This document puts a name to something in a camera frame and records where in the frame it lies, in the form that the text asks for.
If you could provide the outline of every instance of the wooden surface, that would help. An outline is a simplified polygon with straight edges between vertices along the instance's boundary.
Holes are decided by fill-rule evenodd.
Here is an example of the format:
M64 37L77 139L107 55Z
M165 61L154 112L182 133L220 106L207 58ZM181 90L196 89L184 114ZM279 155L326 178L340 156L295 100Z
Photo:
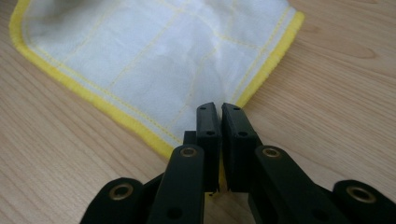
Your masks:
M304 26L248 117L321 186L353 178L396 201L395 1L290 2ZM0 223L78 223L105 183L167 161L13 48L15 4L0 0ZM207 202L205 223L253 223L246 195Z

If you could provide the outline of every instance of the light brown wooden surface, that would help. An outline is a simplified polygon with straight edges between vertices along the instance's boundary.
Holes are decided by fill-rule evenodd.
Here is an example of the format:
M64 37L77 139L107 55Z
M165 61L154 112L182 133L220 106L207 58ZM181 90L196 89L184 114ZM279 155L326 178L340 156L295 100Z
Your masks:
M353 178L396 201L396 2L290 2L304 26L249 119L321 186ZM15 4L0 0L0 223L78 223L105 183L167 161L13 48ZM222 192L205 223L253 223L247 196Z

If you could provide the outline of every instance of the towel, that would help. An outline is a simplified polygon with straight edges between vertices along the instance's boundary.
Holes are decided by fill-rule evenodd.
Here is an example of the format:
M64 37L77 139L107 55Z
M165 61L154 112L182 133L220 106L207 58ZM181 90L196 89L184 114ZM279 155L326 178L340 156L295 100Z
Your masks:
M198 105L243 106L296 36L287 0L20 0L17 50L169 157Z

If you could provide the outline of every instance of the yellow trim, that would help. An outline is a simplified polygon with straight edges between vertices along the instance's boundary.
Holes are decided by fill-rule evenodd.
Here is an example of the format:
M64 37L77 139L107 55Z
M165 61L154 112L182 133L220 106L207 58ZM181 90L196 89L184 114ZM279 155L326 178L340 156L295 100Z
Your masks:
M84 88L73 78L63 74L56 67L44 61L41 57L36 55L27 47L22 36L22 19L24 12L29 6L29 3L29 0L18 1L9 23L9 34L16 49L30 62L34 63L37 67L46 72L50 77L59 80L68 89L82 97L84 100L92 103L101 111L108 114L117 123L124 125L126 128L136 132L150 147L154 148L158 153L165 156L165 158L170 158L173 147L163 141L157 134L150 131L137 119L130 117L125 112L105 101L97 94Z
M269 74L275 69L277 64L285 55L286 51L289 49L291 43L293 42L297 32L300 30L301 25L304 21L304 13L296 12L293 19L291 20L285 33L282 35L279 43L277 43L274 51L270 54L268 59L262 65L260 71L256 76L250 81L244 92L241 94L239 99L236 101L236 105L242 107L248 100L253 96L257 89L262 85L265 79L268 78Z

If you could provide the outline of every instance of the wood grain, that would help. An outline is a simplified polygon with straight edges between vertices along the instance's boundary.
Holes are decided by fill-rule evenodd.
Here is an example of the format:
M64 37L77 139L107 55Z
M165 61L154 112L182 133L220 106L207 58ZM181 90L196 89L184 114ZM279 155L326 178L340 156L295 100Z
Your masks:
M248 117L321 186L353 178L396 201L395 2L290 3L304 26ZM167 161L13 48L15 4L0 0L0 222L78 223L105 183L145 183ZM244 194L205 205L205 223L253 222Z

